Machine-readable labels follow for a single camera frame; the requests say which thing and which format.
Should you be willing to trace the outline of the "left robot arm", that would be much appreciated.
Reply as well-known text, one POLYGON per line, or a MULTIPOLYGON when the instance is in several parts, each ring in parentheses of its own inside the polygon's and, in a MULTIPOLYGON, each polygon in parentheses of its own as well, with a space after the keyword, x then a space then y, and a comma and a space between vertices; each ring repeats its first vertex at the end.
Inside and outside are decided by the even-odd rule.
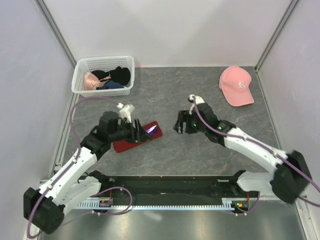
POLYGON ((142 144, 152 139, 138 119, 129 121, 113 111, 105 112, 89 134, 83 138, 77 151, 69 161, 38 189, 28 188, 23 195, 23 216, 28 221, 27 230, 34 225, 46 234, 57 230, 67 216, 79 203, 98 195, 106 196, 110 191, 108 182, 99 179, 98 174, 78 179, 93 166, 114 142, 126 141, 142 144))

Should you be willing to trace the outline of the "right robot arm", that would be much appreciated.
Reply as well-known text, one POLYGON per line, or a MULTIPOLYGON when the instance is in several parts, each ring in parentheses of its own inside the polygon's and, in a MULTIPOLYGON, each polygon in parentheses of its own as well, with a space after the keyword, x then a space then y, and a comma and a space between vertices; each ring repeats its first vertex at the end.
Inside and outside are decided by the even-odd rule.
POLYGON ((240 171, 235 181, 229 184, 229 191, 235 197, 255 191, 275 195, 285 203, 293 204, 312 176, 304 156, 298 151, 287 153, 254 139, 233 123, 219 120, 209 113, 209 122, 204 114, 181 110, 174 130, 182 134, 203 133, 211 142, 241 153, 265 169, 265 173, 240 171))

